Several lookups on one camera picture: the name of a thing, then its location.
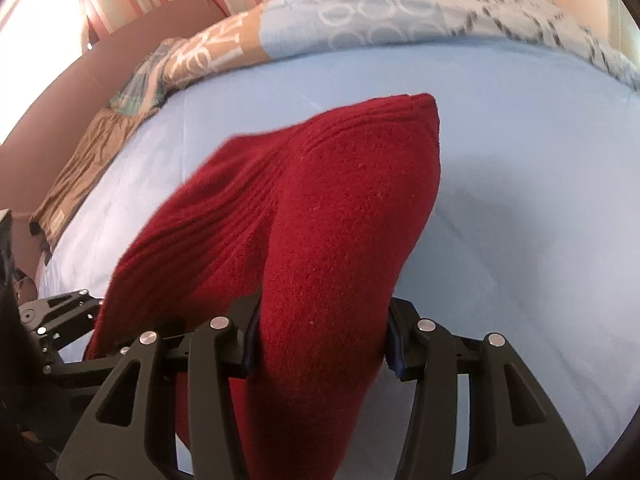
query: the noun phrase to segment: red cloth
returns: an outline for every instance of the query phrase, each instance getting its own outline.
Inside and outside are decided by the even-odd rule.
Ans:
[[[87,358],[262,283],[257,370],[232,381],[252,480],[330,480],[383,355],[387,307],[433,207],[428,94],[373,99],[222,146],[118,263]],[[188,440],[186,381],[178,434]]]

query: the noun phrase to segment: bed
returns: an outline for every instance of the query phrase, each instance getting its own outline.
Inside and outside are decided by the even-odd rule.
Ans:
[[[640,99],[562,52],[453,38],[281,60],[195,84],[117,156],[42,270],[40,295],[103,295],[153,211],[229,136],[418,92],[438,104],[442,183],[396,296],[453,333],[504,333],[593,469],[640,404]],[[63,356],[78,360],[85,344]],[[412,395],[380,371],[337,478],[393,475]],[[462,415],[459,434],[466,427]],[[457,468],[464,456],[460,437]],[[180,458],[188,470],[185,450]]]

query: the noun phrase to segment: bright window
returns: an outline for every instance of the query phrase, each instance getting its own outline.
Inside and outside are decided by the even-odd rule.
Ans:
[[[20,0],[0,30],[0,144],[81,54],[78,0]]]

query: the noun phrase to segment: blue sheet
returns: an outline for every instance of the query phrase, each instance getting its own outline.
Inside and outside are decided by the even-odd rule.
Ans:
[[[153,211],[232,134],[418,92],[438,104],[442,183],[396,296],[455,334],[507,336],[591,470],[640,404],[640,98],[559,52],[472,40],[367,48],[179,92],[81,207],[42,273],[41,296],[103,295]],[[79,359],[85,343],[65,358]],[[412,396],[411,384],[381,370],[337,478],[393,477]],[[459,429],[468,430],[464,416]],[[457,468],[464,453],[459,438]]]

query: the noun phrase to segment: silver bolt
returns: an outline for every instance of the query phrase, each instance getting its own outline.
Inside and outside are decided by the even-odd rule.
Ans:
[[[156,334],[153,330],[149,330],[148,332],[145,332],[140,336],[140,342],[143,345],[150,345],[151,343],[155,343],[156,339],[158,339],[158,334]]]
[[[216,330],[222,330],[223,328],[226,328],[229,326],[229,320],[224,316],[218,316],[213,318],[211,320],[211,323],[209,323],[209,325],[211,328],[215,328]]]
[[[504,346],[506,342],[507,341],[502,334],[498,334],[498,333],[489,334],[489,344],[491,346]]]
[[[436,330],[436,324],[431,319],[421,319],[418,321],[418,330],[420,332],[433,332]]]

